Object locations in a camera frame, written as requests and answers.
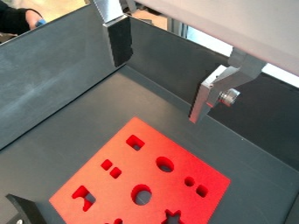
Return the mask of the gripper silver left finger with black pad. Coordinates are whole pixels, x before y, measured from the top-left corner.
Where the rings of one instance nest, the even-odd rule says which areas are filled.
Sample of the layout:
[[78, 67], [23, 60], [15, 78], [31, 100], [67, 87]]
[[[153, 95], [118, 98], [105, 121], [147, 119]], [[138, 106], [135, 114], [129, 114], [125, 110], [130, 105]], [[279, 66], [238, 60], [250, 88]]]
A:
[[134, 54], [130, 16], [125, 14], [119, 0], [91, 0], [91, 3], [103, 19], [114, 65], [121, 67]]

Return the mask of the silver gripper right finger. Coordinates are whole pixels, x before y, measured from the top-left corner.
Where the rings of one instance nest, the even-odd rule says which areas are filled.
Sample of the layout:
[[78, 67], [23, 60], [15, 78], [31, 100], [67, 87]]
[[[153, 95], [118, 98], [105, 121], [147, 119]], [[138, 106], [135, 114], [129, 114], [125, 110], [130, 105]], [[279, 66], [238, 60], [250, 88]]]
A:
[[197, 123], [221, 102], [231, 106], [239, 97], [237, 87], [251, 82], [262, 73], [266, 62], [233, 48], [229, 66], [219, 66], [202, 82], [195, 102], [191, 107], [190, 120]]

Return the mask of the hand in black sleeve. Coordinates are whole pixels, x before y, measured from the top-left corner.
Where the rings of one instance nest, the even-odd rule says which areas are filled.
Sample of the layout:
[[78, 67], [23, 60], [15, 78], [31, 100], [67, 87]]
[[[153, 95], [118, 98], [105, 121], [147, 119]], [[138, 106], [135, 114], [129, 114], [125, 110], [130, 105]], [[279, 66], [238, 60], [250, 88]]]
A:
[[29, 10], [26, 12], [26, 21], [30, 25], [31, 30], [46, 24], [43, 16], [35, 10]]

